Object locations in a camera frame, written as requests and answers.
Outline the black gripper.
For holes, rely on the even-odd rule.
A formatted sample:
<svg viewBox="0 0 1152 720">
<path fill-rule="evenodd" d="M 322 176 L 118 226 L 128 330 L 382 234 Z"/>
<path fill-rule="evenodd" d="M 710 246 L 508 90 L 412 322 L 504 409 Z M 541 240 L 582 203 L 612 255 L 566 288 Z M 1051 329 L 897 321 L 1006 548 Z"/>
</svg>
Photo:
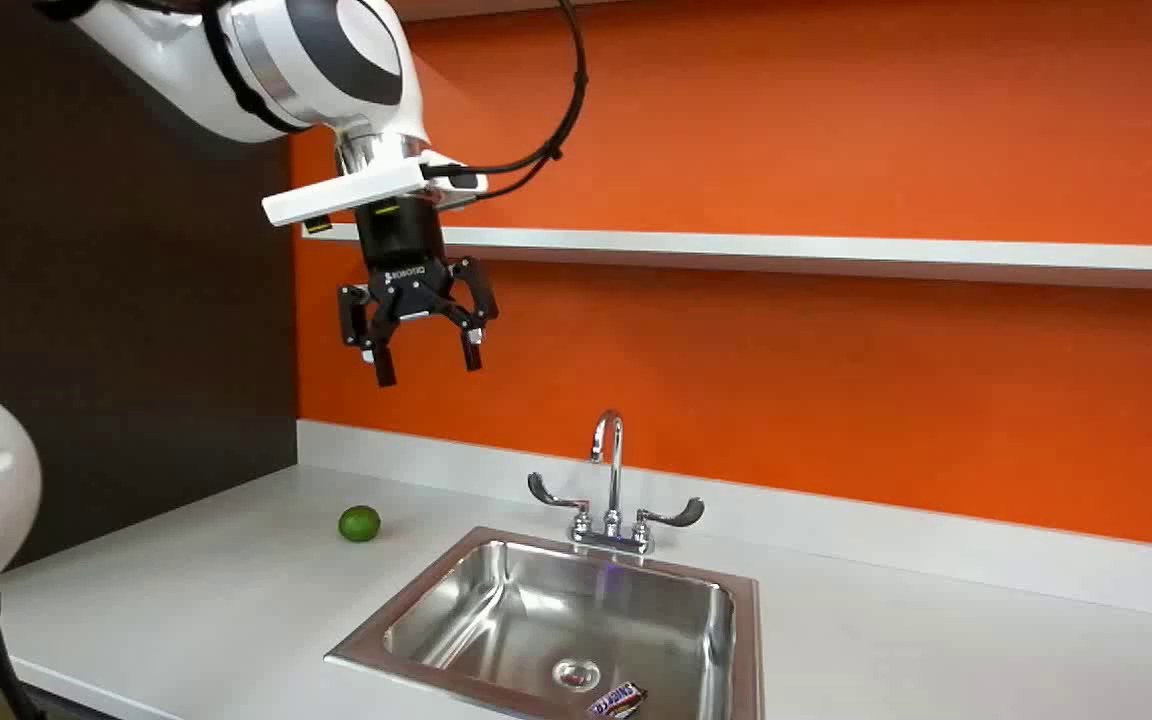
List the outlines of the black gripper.
<svg viewBox="0 0 1152 720">
<path fill-rule="evenodd" d="M 425 196 L 357 213 L 369 280 L 339 290 L 339 336 L 372 350 L 378 385 L 395 385 L 389 336 L 403 321 L 450 317 L 469 371 L 486 367 L 486 329 L 502 317 L 477 261 L 445 255 L 442 213 Z"/>
</svg>

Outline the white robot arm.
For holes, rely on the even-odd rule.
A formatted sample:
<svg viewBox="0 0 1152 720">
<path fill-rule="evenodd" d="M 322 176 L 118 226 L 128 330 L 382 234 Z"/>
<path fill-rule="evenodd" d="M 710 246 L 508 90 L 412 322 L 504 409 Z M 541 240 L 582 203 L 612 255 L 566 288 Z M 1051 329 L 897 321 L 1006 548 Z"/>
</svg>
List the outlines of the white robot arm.
<svg viewBox="0 0 1152 720">
<path fill-rule="evenodd" d="M 389 0 L 31 0 L 80 27 L 193 124 L 267 144 L 294 133 L 338 136 L 338 176 L 259 201 L 272 226 L 357 217 L 369 280 L 338 290 L 339 336 L 395 380 L 391 330 L 450 317 L 469 367 L 481 367 L 495 294 L 471 261 L 445 255 L 442 213 L 487 180 L 430 147 L 425 95 Z"/>
</svg>

